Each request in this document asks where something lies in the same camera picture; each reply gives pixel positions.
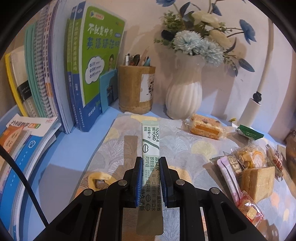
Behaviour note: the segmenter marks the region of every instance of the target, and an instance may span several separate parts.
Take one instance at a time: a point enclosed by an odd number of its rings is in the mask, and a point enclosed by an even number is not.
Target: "blue desk surface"
[[[5,119],[9,121],[17,111],[8,112]],[[90,132],[81,132],[74,127],[69,135],[60,133],[55,143],[41,157],[29,182],[49,222],[69,204],[81,175],[119,113],[121,111],[117,100],[98,117]],[[163,105],[154,104],[151,112],[145,115],[168,118],[165,113]],[[268,134],[265,137],[275,142]],[[27,195],[23,202],[21,216],[24,217],[24,225],[20,229],[22,240],[32,241],[44,229],[44,225]]]

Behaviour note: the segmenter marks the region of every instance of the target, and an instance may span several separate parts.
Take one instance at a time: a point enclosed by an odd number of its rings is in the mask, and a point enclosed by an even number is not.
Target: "green snack packet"
[[[262,137],[264,137],[263,134],[249,128],[249,127],[246,127],[246,126],[243,126],[243,125],[240,125],[238,127],[239,130],[241,130],[241,132],[243,133],[244,136],[248,137],[248,138],[252,138],[254,140],[258,140]]]

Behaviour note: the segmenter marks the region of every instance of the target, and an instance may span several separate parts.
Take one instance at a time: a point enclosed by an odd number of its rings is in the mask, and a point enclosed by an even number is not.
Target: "white circular logo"
[[[36,141],[30,141],[29,148],[32,148],[33,146],[35,146],[35,144],[36,144]]]

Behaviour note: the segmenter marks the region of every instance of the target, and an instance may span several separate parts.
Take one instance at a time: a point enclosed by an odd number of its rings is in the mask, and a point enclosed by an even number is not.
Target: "bamboo pen holder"
[[[151,111],[155,67],[120,65],[118,69],[119,109],[145,114]]]

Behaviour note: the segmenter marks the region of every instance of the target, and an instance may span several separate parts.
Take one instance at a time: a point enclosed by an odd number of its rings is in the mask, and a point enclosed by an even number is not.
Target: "white label on pen holder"
[[[142,74],[140,102],[152,99],[154,74]]]

